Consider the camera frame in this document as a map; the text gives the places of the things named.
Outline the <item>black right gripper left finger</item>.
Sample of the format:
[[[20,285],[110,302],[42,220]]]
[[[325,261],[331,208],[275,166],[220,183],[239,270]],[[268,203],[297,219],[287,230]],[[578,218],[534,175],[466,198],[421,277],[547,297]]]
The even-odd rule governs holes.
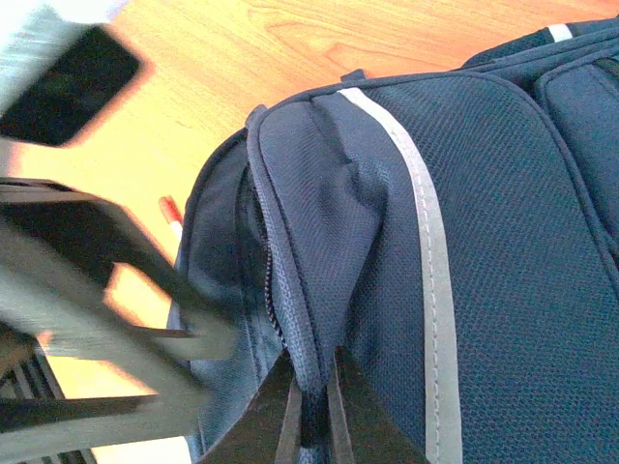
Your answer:
[[[282,351],[246,411],[200,459],[206,464],[290,464],[299,460],[302,393]]]

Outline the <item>navy blue student backpack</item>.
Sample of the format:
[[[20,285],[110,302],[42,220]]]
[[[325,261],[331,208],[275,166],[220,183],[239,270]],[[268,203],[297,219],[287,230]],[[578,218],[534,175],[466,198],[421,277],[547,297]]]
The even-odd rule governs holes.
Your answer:
[[[257,108],[199,173],[176,267],[240,329],[189,364],[213,391],[195,463],[282,351],[297,463],[333,463],[338,347],[428,463],[616,462],[617,19]]]

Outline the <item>red capped white marker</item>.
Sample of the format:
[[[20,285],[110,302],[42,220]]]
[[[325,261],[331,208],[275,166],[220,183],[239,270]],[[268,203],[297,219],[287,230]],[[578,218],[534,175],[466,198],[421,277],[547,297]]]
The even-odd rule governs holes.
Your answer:
[[[166,223],[174,233],[178,241],[182,240],[183,216],[171,196],[162,196],[158,201],[160,211]]]

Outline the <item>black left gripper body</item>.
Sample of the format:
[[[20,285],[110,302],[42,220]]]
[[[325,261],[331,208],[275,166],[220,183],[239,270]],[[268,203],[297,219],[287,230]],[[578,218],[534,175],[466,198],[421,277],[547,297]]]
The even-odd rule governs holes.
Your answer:
[[[82,131],[140,74],[143,62],[93,26],[1,116],[1,135],[59,147]]]

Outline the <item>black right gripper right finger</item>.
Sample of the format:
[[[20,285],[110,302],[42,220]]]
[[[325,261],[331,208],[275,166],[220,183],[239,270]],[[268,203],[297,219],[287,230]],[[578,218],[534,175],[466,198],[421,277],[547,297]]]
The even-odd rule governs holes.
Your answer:
[[[393,423],[362,369],[344,348],[334,353],[327,388],[333,463],[426,463],[425,455]]]

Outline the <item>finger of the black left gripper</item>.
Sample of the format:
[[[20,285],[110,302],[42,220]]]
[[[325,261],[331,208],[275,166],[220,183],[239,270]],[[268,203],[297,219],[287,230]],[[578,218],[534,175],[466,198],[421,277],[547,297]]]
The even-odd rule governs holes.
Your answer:
[[[116,311],[182,360],[229,358],[237,328],[173,269],[121,206],[52,181],[1,181],[2,256],[78,305]]]
[[[208,395],[1,400],[1,461],[192,433]]]

